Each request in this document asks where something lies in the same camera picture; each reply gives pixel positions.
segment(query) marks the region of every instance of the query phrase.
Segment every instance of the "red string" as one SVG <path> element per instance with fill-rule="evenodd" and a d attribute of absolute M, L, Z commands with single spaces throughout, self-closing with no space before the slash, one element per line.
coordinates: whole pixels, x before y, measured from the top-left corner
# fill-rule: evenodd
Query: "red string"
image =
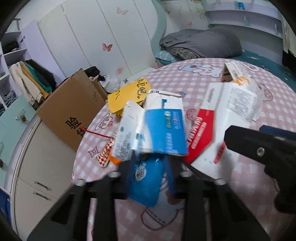
<path fill-rule="evenodd" d="M 88 129 L 86 129 L 86 128 L 82 127 L 82 126 L 80 126 L 79 128 L 80 128 L 81 130 L 83 130 L 83 131 L 88 132 L 88 133 L 92 133 L 92 134 L 95 134 L 95 135 L 98 135 L 98 136 L 102 136 L 102 137 L 106 137 L 106 138 L 112 138 L 112 137 L 105 136 L 105 135 L 100 134 L 100 133 L 97 133 L 97 132 L 89 131 Z"/>

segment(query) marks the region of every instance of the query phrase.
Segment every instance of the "pink checkered tablecloth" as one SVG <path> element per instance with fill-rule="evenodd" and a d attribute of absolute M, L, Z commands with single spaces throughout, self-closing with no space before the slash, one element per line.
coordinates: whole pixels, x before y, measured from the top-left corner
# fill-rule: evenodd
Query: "pink checkered tablecloth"
<path fill-rule="evenodd" d="M 203 58 L 177 62 L 148 73 L 154 89 L 178 92 L 183 96 L 187 133 L 192 127 L 199 105 L 210 82 L 220 82 L 224 63 L 233 61 L 221 58 Z M 296 131 L 296 100 L 294 91 L 278 77 L 257 66 L 244 63 L 251 76 L 262 88 L 264 103 L 260 118 L 252 125 L 258 130 L 262 125 Z M 119 119 L 110 114 L 108 105 L 94 118 L 89 130 L 112 136 L 119 126 Z M 77 150 L 73 180 L 87 182 L 103 178 L 116 167 L 98 164 L 97 156 L 108 142 L 94 134 L 85 133 Z M 256 216 L 272 240 L 285 231 L 293 216 L 279 213 L 273 200 L 277 194 L 273 180 L 263 171 L 264 166 L 240 156 L 233 171 L 230 186 Z M 158 203 L 147 208 L 133 200 L 116 200 L 116 221 L 120 241 L 179 241 L 183 226 L 183 200 L 173 200 L 164 180 Z M 92 240 L 95 201 L 91 203 L 88 240 Z"/>

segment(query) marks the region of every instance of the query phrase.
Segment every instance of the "pine cone knob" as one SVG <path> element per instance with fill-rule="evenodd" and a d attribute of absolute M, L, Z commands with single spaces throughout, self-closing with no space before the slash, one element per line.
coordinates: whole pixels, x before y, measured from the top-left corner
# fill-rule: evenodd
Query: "pine cone knob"
<path fill-rule="evenodd" d="M 26 122 L 27 121 L 27 118 L 24 115 L 21 115 L 20 116 L 20 119 L 22 120 L 22 122 Z"/>

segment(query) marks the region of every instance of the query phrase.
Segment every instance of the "gray blanket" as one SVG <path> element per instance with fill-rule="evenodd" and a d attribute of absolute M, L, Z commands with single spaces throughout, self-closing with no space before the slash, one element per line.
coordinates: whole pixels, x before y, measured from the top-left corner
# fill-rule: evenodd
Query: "gray blanket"
<path fill-rule="evenodd" d="M 223 27 L 181 30 L 164 37 L 160 45 L 168 51 L 172 47 L 190 49 L 201 58 L 229 58 L 242 55 L 239 38 Z"/>

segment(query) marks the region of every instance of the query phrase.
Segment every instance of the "red and white box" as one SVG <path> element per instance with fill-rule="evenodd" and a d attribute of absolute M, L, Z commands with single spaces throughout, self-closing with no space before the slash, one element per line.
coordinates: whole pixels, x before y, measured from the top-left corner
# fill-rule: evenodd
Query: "red and white box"
<path fill-rule="evenodd" d="M 210 83 L 187 137 L 185 161 L 212 178 L 229 181 L 239 154 L 226 148 L 225 131 L 231 125 L 251 126 L 257 98 L 234 83 Z"/>

